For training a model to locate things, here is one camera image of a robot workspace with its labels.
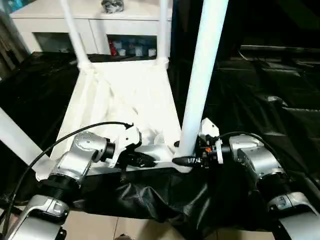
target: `black plastic sheet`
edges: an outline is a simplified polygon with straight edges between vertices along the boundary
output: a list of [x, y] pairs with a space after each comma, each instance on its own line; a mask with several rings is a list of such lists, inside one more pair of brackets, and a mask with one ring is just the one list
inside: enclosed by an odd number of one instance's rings
[[[93, 62], [130, 60], [92, 55]], [[168, 71], [180, 122], [192, 65], [179, 62]], [[41, 147], [59, 131], [78, 76], [75, 56], [34, 53], [14, 75], [0, 83], [0, 106]], [[285, 150], [309, 173], [320, 173], [320, 71], [292, 62], [219, 62], [214, 70], [203, 117], [221, 133], [247, 131]], [[4, 206], [25, 164], [1, 146], [1, 191]], [[318, 191], [286, 154], [283, 166], [301, 182], [315, 205]], [[26, 179], [18, 201], [37, 192], [34, 173]], [[201, 239], [218, 227], [269, 230], [259, 196], [249, 194], [244, 171], [226, 158], [216, 169], [174, 169], [89, 176], [73, 208], [93, 214], [169, 221], [186, 239]]]

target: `tile floor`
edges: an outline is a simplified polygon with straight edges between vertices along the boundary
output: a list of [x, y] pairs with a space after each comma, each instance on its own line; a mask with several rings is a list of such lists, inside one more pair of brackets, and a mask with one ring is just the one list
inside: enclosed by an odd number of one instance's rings
[[[121, 234], [133, 240], [183, 240], [168, 223], [72, 211], [63, 226], [67, 240], [113, 240]], [[219, 229], [206, 240], [274, 240], [270, 232]]]

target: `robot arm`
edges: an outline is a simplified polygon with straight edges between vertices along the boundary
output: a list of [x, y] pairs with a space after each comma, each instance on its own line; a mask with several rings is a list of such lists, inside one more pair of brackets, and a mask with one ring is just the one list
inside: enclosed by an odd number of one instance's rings
[[64, 240], [61, 227], [69, 214], [74, 194], [80, 189], [92, 162], [114, 167], [122, 152], [141, 145], [141, 134], [132, 126], [112, 143], [84, 131], [74, 137], [70, 150], [58, 159], [48, 179], [41, 181], [40, 194], [29, 201], [5, 240]]
[[200, 131], [195, 156], [174, 158], [178, 165], [210, 168], [221, 163], [219, 156], [230, 155], [246, 172], [251, 189], [258, 190], [270, 218], [275, 220], [273, 234], [280, 240], [320, 239], [320, 215], [295, 185], [275, 156], [257, 138], [241, 134], [231, 136], [227, 144], [213, 142], [219, 134]]

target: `black cable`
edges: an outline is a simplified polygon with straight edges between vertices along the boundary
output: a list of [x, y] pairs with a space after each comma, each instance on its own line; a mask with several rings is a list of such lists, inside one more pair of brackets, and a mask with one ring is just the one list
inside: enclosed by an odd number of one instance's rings
[[15, 199], [17, 196], [17, 193], [19, 191], [19, 188], [24, 180], [24, 178], [26, 177], [27, 173], [29, 172], [30, 169], [32, 169], [32, 167], [37, 163], [37, 161], [39, 161], [39, 159], [41, 159], [48, 151], [50, 151], [52, 148], [54, 148], [54, 146], [58, 145], [59, 143], [61, 143], [62, 141], [66, 140], [67, 138], [72, 137], [75, 134], [78, 134], [84, 130], [87, 129], [91, 129], [97, 126], [101, 126], [101, 125], [123, 125], [125, 126], [126, 129], [132, 127], [133, 125], [130, 125], [128, 123], [124, 123], [124, 122], [119, 122], [119, 121], [104, 121], [104, 122], [99, 122], [96, 124], [92, 124], [89, 126], [85, 126], [82, 127], [74, 132], [71, 132], [69, 134], [67, 134], [66, 136], [60, 138], [59, 140], [57, 140], [55, 143], [53, 143], [51, 146], [49, 146], [46, 150], [44, 150], [42, 153], [40, 153], [31, 163], [30, 165], [26, 168], [26, 170], [23, 172], [23, 174], [21, 175], [18, 184], [16, 185], [14, 191], [13, 191], [13, 196], [9, 202], [9, 207], [6, 210], [6, 216], [5, 216], [5, 220], [4, 220], [4, 224], [3, 224], [3, 231], [2, 234], [3, 236], [6, 236], [7, 232], [8, 232], [8, 228], [9, 228], [9, 221], [10, 221], [10, 215], [11, 215], [11, 211], [13, 209], [14, 203], [15, 203]]
[[[282, 164], [283, 161], [280, 160], [280, 158], [278, 157], [277, 152], [274, 150], [274, 148], [267, 143], [261, 136], [255, 134], [255, 133], [250, 133], [250, 132], [245, 132], [245, 131], [231, 131], [231, 132], [227, 132], [224, 134], [221, 134], [220, 136], [215, 136], [213, 138], [213, 141], [217, 141], [221, 138], [226, 138], [226, 137], [232, 137], [232, 136], [238, 136], [238, 135], [248, 135], [251, 136], [253, 138], [258, 139], [260, 142], [262, 142], [264, 144], [264, 146], [275, 156], [275, 158], [277, 159], [277, 161], [279, 163]], [[291, 156], [291, 154], [289, 154], [287, 151], [285, 151], [284, 149], [277, 147], [277, 149], [279, 151], [281, 151], [283, 154], [285, 154], [287, 157], [289, 157], [292, 161], [294, 161], [294, 163], [302, 170], [302, 172], [305, 174], [305, 176], [310, 179], [310, 181], [316, 186], [316, 188], [320, 191], [320, 184], [311, 176], [311, 174], [309, 173], [309, 171], [298, 161], [296, 160], [293, 156]]]

